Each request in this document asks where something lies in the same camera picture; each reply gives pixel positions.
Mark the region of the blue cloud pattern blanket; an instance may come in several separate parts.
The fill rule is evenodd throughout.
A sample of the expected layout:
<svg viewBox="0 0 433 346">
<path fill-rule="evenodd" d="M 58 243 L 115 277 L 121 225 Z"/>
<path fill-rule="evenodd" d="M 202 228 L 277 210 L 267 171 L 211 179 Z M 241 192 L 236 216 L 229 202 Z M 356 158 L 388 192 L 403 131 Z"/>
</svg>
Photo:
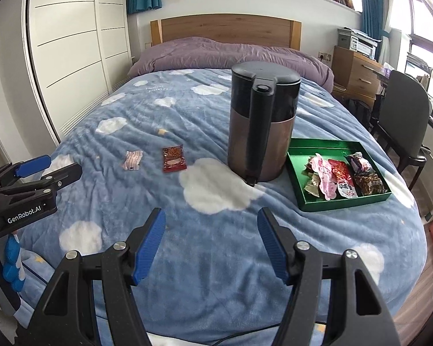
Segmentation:
<svg viewBox="0 0 433 346">
<path fill-rule="evenodd" d="M 332 96 L 302 80 L 295 138 L 358 141 L 391 195 L 384 202 L 305 213 L 287 173 L 248 186 L 227 167 L 231 73 L 183 69 L 136 77 L 82 120 L 52 154 L 51 168 L 82 166 L 58 193 L 57 212 L 22 229 L 22 300 L 34 308 L 67 251 L 104 251 L 141 226 L 153 208 L 166 229 L 147 277 L 133 288 L 156 344 L 269 345 L 290 290 L 276 276 L 256 215 L 278 222 L 320 251 L 354 249 L 395 313 L 427 255 L 412 193 L 370 133 Z M 164 173 L 163 148 L 183 145 L 187 169 Z M 142 150 L 139 170 L 124 170 Z"/>
</svg>

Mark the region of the black bronze electric kettle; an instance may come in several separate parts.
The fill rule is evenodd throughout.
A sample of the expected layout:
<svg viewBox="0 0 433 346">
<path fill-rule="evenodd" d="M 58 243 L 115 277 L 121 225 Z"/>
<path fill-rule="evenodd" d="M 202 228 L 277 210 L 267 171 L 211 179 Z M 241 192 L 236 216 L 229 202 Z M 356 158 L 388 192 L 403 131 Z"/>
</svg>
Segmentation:
<svg viewBox="0 0 433 346">
<path fill-rule="evenodd" d="M 285 165 L 301 77 L 276 63 L 232 66 L 227 164 L 246 184 L 276 179 Z"/>
</svg>

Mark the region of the small pink striped candy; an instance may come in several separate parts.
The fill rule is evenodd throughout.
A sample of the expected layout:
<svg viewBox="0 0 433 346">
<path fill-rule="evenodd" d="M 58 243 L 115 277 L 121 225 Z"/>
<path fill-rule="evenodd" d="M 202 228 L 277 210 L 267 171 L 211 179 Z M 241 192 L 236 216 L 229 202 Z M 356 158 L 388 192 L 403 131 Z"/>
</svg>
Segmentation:
<svg viewBox="0 0 433 346">
<path fill-rule="evenodd" d="M 143 158 L 142 150 L 127 151 L 123 162 L 123 169 L 128 171 L 139 170 L 141 160 Z"/>
</svg>

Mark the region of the wooden headboard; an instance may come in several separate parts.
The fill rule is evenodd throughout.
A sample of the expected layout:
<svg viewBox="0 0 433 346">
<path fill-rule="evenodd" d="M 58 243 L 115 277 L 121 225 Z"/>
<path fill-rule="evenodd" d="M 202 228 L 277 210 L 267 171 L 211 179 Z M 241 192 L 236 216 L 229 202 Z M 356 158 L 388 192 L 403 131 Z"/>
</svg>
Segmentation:
<svg viewBox="0 0 433 346">
<path fill-rule="evenodd" d="M 302 23 L 241 13 L 195 14 L 150 22 L 153 45 L 186 37 L 217 42 L 300 49 Z"/>
</svg>

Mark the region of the blue glove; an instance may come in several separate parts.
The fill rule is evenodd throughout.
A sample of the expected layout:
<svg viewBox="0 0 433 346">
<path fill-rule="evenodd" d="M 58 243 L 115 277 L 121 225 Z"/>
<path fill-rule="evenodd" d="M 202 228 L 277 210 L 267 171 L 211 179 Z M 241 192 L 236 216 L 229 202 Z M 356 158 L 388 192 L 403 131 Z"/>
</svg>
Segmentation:
<svg viewBox="0 0 433 346">
<path fill-rule="evenodd" d="M 20 292 L 25 283 L 25 271 L 22 266 L 21 246 L 16 234 L 9 234 L 4 247 L 2 276 L 11 285 L 14 292 Z"/>
</svg>

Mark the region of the red white long snack packet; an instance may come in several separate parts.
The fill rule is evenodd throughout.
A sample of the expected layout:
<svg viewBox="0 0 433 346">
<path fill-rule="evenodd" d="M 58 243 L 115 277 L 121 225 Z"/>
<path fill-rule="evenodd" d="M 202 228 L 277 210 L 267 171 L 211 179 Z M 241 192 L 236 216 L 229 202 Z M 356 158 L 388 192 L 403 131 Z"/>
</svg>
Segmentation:
<svg viewBox="0 0 433 346">
<path fill-rule="evenodd" d="M 329 164 L 332 167 L 339 194 L 343 198 L 357 198 L 358 194 L 348 165 L 334 159 L 329 159 Z"/>
</svg>

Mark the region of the green cardboard tray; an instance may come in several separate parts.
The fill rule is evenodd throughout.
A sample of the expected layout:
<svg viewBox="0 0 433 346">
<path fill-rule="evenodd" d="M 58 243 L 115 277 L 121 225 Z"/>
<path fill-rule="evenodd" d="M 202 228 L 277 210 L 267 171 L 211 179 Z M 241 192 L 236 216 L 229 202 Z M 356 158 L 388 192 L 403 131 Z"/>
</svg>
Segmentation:
<svg viewBox="0 0 433 346">
<path fill-rule="evenodd" d="M 291 139 L 285 166 L 302 211 L 373 204 L 391 195 L 370 154 L 356 141 Z"/>
</svg>

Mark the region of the wall power socket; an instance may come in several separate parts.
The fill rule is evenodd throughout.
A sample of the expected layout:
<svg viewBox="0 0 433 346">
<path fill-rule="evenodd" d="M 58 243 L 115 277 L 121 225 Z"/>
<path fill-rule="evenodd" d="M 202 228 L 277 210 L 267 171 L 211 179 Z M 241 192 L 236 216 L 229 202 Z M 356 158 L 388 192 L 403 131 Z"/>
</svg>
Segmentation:
<svg viewBox="0 0 433 346">
<path fill-rule="evenodd" d="M 332 55 L 327 52 L 319 52 L 318 58 L 321 60 L 321 62 L 331 62 L 332 61 Z"/>
</svg>

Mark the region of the small dark red packet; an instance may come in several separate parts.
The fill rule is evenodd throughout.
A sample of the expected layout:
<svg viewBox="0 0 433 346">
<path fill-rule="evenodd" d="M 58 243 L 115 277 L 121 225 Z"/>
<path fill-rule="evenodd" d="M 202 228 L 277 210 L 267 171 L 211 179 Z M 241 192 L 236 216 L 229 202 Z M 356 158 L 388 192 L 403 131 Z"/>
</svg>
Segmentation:
<svg viewBox="0 0 433 346">
<path fill-rule="evenodd" d="M 163 148 L 163 172 L 172 173 L 187 169 L 183 145 Z"/>
</svg>

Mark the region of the brown nutritious snack packet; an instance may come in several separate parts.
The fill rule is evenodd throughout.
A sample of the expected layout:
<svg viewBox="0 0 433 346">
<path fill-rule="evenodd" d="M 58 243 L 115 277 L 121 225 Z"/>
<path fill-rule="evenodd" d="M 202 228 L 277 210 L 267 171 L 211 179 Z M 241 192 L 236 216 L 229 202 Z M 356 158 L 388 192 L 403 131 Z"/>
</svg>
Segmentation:
<svg viewBox="0 0 433 346">
<path fill-rule="evenodd" d="M 354 181 L 359 186 L 362 195 L 385 194 L 386 188 L 377 173 L 364 172 L 354 175 Z"/>
</svg>

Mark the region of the teal right curtain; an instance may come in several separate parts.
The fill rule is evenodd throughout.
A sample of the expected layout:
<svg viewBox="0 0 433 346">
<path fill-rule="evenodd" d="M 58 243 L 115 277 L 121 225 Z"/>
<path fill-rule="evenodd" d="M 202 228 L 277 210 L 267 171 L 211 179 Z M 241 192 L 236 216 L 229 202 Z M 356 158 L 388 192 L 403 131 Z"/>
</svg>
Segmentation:
<svg viewBox="0 0 433 346">
<path fill-rule="evenodd" d="M 381 41 L 386 36 L 386 13 L 388 0 L 362 0 L 361 31 Z"/>
</svg>

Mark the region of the dark grey chair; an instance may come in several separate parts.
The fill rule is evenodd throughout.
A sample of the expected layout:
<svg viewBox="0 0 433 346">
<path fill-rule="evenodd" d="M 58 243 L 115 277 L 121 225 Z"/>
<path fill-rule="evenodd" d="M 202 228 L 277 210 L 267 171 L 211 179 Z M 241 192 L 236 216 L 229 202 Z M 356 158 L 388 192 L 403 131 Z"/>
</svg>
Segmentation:
<svg viewBox="0 0 433 346">
<path fill-rule="evenodd" d="M 398 155 L 398 173 L 408 166 L 417 168 L 408 186 L 410 189 L 415 186 L 431 153 L 423 144 L 431 112 L 430 97 L 422 85 L 407 74 L 392 71 L 371 133 L 385 139 L 387 146 Z"/>
</svg>

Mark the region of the purple duvet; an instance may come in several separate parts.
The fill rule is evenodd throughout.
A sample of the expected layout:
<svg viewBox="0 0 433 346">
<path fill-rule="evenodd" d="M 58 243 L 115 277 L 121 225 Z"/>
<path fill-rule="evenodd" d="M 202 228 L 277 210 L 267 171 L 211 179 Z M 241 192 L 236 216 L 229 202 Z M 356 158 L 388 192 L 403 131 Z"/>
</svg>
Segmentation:
<svg viewBox="0 0 433 346">
<path fill-rule="evenodd" d="M 173 69 L 230 69 L 249 61 L 276 63 L 332 92 L 334 74 L 319 59 L 301 51 L 275 46 L 230 44 L 204 37 L 186 37 L 146 49 L 128 77 Z"/>
</svg>

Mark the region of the grey white printer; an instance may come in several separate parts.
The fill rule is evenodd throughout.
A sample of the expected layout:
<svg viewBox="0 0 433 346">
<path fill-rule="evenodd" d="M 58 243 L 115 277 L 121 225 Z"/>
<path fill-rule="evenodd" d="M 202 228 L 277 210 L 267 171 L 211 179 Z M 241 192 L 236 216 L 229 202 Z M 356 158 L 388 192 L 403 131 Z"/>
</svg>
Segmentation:
<svg viewBox="0 0 433 346">
<path fill-rule="evenodd" d="M 369 37 L 367 34 L 348 27 L 338 28 L 338 46 L 355 52 L 372 60 L 376 59 L 376 49 L 380 40 Z"/>
</svg>

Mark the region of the wooden drawer cabinet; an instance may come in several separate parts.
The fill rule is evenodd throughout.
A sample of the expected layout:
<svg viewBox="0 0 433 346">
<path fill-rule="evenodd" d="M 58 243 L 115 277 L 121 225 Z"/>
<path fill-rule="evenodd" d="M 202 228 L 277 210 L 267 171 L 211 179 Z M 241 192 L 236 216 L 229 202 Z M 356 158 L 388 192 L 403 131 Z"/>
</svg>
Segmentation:
<svg viewBox="0 0 433 346">
<path fill-rule="evenodd" d="M 377 73 L 381 73 L 382 69 L 381 64 L 359 52 L 334 47 L 332 96 L 339 101 L 349 98 L 360 100 L 372 108 L 380 87 Z"/>
</svg>

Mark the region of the white wardrobe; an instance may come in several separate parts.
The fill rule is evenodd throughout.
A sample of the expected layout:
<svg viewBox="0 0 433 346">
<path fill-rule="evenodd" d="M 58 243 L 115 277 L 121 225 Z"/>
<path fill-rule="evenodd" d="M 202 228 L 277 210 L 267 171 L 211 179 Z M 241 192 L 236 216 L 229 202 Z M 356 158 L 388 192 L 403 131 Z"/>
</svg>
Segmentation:
<svg viewBox="0 0 433 346">
<path fill-rule="evenodd" d="M 57 141 L 127 81 L 126 0 L 26 0 L 36 85 Z"/>
</svg>

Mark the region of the small olive green packet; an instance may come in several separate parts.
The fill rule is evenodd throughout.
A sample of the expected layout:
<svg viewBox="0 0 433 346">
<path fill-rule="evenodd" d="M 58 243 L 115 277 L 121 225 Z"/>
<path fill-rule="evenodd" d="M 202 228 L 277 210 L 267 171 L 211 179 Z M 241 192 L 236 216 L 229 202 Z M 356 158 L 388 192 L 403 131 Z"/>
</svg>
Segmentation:
<svg viewBox="0 0 433 346">
<path fill-rule="evenodd" d="M 320 190 L 320 184 L 321 184 L 321 178 L 318 176 L 317 173 L 308 173 L 309 180 L 305 184 L 304 191 L 309 193 L 310 195 L 313 195 L 316 198 L 321 197 L 321 190 Z"/>
</svg>

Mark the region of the blue white cookie packet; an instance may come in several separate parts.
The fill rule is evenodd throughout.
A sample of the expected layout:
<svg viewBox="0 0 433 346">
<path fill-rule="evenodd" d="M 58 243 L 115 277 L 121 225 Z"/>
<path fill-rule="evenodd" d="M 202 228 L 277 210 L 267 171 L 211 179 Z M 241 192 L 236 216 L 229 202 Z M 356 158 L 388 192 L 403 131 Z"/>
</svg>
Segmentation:
<svg viewBox="0 0 433 346">
<path fill-rule="evenodd" d="M 365 159 L 361 152 L 355 152 L 346 157 L 356 175 L 374 173 L 371 163 Z"/>
</svg>

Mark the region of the pink floral snack packet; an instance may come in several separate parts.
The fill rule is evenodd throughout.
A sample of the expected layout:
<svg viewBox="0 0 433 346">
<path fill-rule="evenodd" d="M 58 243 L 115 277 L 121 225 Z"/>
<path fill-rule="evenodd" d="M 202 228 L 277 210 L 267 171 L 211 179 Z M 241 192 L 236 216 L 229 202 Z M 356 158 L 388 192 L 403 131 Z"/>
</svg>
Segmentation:
<svg viewBox="0 0 433 346">
<path fill-rule="evenodd" d="M 319 153 L 316 153 L 308 159 L 306 164 L 307 176 L 308 173 L 317 173 L 321 178 L 321 198 L 324 198 L 326 201 L 331 201 L 336 198 L 337 184 L 334 180 L 332 167 Z"/>
</svg>

